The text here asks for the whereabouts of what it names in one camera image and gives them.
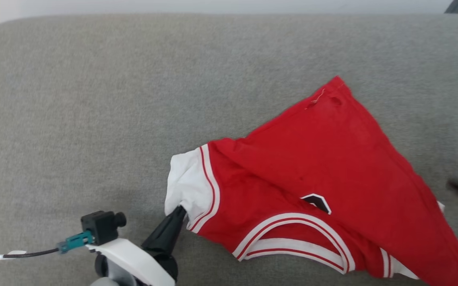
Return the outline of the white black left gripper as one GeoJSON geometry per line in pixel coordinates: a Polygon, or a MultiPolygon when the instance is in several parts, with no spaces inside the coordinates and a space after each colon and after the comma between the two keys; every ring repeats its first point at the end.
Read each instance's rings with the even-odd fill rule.
{"type": "Polygon", "coordinates": [[[147,252],[172,255],[182,230],[186,210],[177,206],[142,243],[142,248],[127,239],[117,238],[102,245],[87,244],[90,251],[107,259],[107,273],[93,286],[174,286],[176,281],[147,252]]]}

